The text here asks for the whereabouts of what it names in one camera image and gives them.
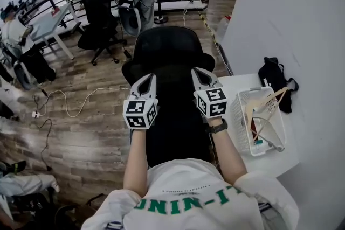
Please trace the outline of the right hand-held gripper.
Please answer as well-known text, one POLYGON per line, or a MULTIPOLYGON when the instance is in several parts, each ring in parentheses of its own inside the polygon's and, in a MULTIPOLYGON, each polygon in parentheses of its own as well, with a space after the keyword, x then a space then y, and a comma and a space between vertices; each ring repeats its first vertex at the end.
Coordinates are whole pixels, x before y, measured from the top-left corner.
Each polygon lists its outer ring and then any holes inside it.
POLYGON ((210 71, 200 67, 191 69, 195 88, 196 106, 205 118, 215 118, 225 115, 227 97, 218 78, 210 71))

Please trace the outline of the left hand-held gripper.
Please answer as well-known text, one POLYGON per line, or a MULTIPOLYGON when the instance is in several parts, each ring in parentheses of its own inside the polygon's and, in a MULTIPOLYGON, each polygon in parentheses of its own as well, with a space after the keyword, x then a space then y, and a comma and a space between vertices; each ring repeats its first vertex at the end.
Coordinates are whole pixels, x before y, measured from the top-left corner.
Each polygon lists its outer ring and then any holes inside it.
POLYGON ((147 74, 134 83, 128 99, 123 103, 123 118, 129 129, 149 129, 158 110, 156 98, 157 78, 147 74))

